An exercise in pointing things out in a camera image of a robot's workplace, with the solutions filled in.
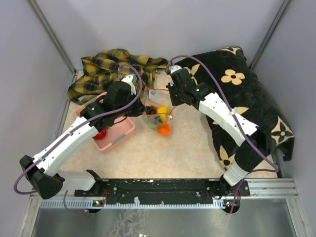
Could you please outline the yellow toy fruit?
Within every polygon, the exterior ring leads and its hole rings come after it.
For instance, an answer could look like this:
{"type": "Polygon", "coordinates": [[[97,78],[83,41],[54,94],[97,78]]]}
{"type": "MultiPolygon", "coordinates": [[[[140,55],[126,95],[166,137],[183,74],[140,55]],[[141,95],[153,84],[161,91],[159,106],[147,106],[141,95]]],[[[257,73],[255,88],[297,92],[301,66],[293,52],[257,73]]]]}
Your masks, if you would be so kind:
{"type": "Polygon", "coordinates": [[[157,114],[162,116],[162,115],[167,115],[168,114],[168,107],[167,106],[161,106],[157,108],[157,114]]]}

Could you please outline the clear orange-zipper zip bag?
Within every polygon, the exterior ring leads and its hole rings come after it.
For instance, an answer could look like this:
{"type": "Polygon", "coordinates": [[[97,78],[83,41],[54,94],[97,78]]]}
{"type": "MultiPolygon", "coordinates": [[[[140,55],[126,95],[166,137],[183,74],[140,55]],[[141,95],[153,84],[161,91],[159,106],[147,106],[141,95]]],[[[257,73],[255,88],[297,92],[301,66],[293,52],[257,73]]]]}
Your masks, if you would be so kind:
{"type": "Polygon", "coordinates": [[[147,126],[161,136],[169,136],[174,108],[168,90],[145,86],[142,100],[145,106],[143,119],[147,126]]]}

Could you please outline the pink plastic basket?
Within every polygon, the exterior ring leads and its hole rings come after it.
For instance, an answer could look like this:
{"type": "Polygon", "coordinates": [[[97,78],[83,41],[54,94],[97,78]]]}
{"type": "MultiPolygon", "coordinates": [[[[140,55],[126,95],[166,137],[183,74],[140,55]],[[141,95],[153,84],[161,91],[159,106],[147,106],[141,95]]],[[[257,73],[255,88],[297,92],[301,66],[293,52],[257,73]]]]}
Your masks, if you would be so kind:
{"type": "Polygon", "coordinates": [[[135,125],[130,118],[123,120],[123,117],[120,117],[115,122],[118,123],[107,128],[104,137],[100,138],[97,135],[98,139],[95,139],[95,137],[92,138],[93,143],[99,151],[108,153],[134,135],[135,125]]]}

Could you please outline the dark toy grapes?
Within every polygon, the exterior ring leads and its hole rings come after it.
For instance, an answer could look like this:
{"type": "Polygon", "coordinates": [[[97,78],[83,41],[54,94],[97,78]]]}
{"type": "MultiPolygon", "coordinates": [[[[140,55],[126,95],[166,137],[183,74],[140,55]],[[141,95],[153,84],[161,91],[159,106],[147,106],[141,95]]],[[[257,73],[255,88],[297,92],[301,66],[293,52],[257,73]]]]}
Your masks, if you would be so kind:
{"type": "Polygon", "coordinates": [[[146,106],[145,114],[146,115],[155,115],[155,114],[157,114],[157,109],[158,108],[156,106],[153,106],[153,105],[146,106]]]}

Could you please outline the red toy fruit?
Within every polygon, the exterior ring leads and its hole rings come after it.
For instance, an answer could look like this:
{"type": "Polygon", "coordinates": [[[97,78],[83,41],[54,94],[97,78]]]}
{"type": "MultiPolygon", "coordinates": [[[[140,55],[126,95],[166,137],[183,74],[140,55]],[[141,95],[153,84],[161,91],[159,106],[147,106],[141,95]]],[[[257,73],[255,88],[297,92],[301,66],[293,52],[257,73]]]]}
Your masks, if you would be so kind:
{"type": "Polygon", "coordinates": [[[102,131],[100,131],[99,133],[97,133],[93,139],[95,140],[101,140],[104,139],[107,136],[107,129],[103,129],[102,131]]]}

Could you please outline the green toy fruit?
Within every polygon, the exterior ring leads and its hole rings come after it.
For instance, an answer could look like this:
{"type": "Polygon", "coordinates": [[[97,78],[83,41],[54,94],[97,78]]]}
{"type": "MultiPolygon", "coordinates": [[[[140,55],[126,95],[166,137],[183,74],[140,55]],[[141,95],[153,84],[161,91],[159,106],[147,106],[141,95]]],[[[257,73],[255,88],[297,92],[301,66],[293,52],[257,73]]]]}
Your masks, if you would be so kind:
{"type": "Polygon", "coordinates": [[[160,115],[147,117],[147,125],[150,129],[157,130],[157,127],[161,124],[163,124],[163,121],[161,120],[160,115]]]}

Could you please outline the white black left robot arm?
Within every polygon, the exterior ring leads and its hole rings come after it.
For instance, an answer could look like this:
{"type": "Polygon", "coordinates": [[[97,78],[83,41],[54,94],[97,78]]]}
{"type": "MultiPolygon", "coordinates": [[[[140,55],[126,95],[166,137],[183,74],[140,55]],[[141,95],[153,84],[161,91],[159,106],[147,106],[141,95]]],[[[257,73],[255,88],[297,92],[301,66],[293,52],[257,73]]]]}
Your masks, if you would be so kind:
{"type": "Polygon", "coordinates": [[[82,190],[92,196],[103,190],[100,177],[92,170],[60,171],[60,167],[86,141],[119,117],[137,117],[144,111],[135,84],[127,79],[110,85],[105,95],[89,101],[74,123],[51,145],[33,157],[24,156],[20,165],[26,179],[42,199],[50,199],[62,191],[82,190]]]}

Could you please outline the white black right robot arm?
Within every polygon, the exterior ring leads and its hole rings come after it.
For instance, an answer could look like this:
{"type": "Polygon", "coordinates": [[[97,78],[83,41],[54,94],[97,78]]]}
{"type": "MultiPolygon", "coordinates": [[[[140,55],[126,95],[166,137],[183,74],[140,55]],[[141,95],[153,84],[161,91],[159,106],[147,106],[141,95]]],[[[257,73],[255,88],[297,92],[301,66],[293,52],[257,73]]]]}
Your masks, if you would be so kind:
{"type": "Polygon", "coordinates": [[[248,121],[238,113],[231,112],[221,97],[206,83],[196,84],[189,72],[180,66],[172,66],[167,70],[172,82],[169,90],[173,106],[187,104],[195,107],[218,123],[235,141],[238,149],[235,162],[226,170],[221,182],[221,191],[230,196],[238,190],[238,182],[245,178],[262,160],[247,140],[260,151],[264,157],[269,155],[270,148],[267,136],[259,126],[248,121]]]}

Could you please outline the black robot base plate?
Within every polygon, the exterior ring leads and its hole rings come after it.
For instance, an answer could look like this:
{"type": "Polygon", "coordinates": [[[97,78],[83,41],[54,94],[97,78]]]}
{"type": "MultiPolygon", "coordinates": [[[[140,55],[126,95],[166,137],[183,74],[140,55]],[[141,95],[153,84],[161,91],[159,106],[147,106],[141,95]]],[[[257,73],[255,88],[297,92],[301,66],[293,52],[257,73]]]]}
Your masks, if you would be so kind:
{"type": "Polygon", "coordinates": [[[213,198],[234,196],[237,185],[224,179],[103,179],[76,197],[102,197],[107,204],[212,204],[213,198]]]}

